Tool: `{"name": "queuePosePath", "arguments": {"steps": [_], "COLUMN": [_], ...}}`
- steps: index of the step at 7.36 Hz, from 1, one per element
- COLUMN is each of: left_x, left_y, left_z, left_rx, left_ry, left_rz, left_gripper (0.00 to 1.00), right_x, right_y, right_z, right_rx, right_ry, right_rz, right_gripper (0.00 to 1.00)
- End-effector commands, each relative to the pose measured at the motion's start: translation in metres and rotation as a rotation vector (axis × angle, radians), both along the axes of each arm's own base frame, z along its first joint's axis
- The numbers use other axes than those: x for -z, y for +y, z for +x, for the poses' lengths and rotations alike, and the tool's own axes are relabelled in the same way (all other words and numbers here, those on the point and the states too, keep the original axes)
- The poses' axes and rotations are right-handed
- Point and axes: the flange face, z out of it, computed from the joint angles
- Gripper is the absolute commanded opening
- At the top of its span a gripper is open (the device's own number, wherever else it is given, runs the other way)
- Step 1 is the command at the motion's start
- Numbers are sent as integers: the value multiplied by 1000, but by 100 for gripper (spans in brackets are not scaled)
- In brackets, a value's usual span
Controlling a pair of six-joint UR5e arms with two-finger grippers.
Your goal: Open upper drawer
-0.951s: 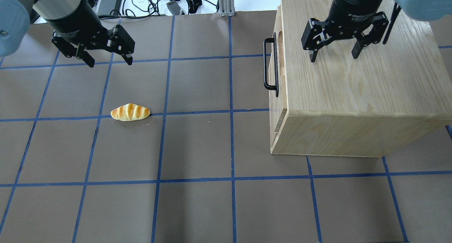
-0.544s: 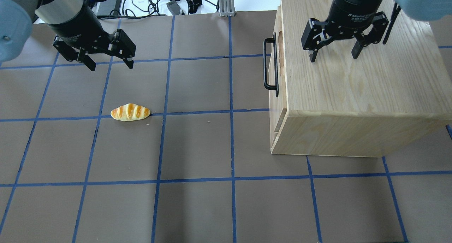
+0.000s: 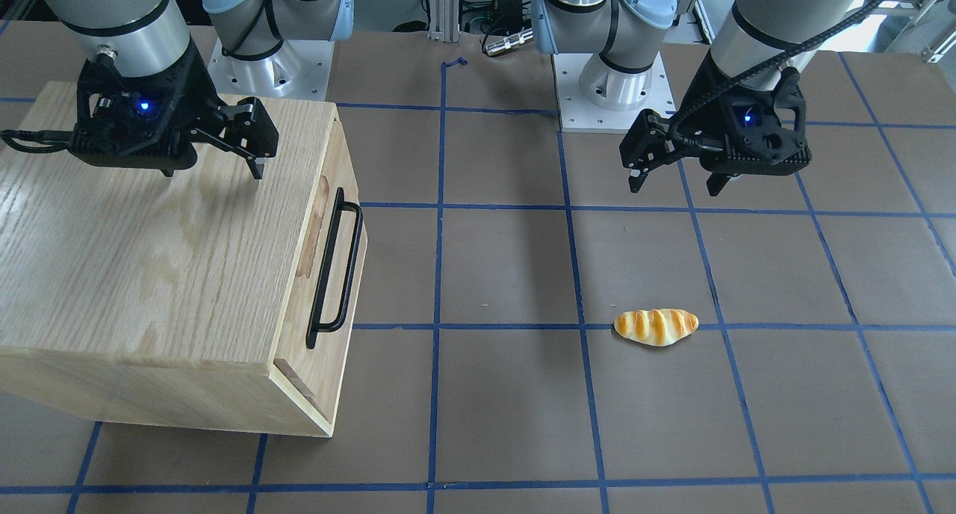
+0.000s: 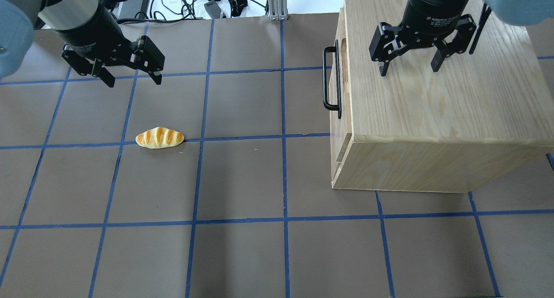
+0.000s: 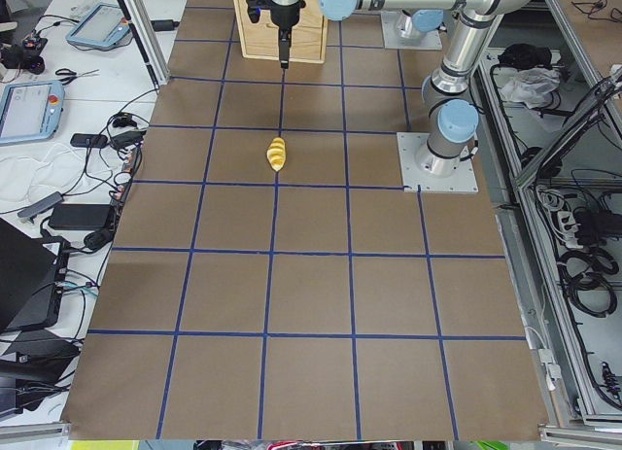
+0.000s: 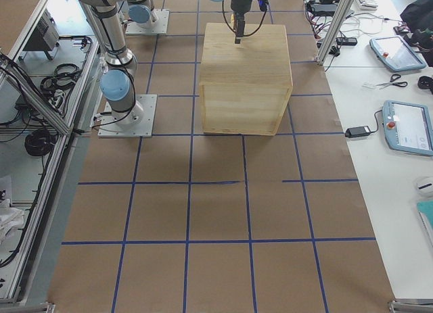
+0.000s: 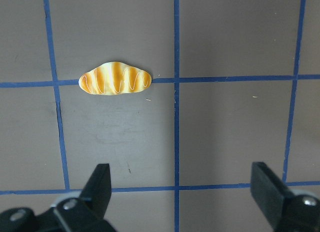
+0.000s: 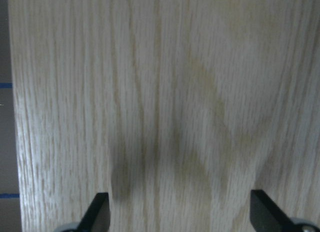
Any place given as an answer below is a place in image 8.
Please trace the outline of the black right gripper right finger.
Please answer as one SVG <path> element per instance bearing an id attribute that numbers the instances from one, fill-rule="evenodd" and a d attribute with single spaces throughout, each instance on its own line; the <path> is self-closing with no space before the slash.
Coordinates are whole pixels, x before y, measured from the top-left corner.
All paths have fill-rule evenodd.
<path id="1" fill-rule="evenodd" d="M 298 231 L 291 219 L 260 189 L 250 192 L 250 222 L 255 231 Z"/>

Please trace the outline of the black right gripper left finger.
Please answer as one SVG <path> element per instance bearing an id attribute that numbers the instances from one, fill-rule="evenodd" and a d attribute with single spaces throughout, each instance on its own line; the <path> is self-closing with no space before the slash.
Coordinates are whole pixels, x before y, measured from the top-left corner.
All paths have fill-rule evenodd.
<path id="1" fill-rule="evenodd" d="M 76 228 L 76 231 L 109 231 L 111 211 L 109 194 L 97 193 L 89 205 L 86 213 Z"/>

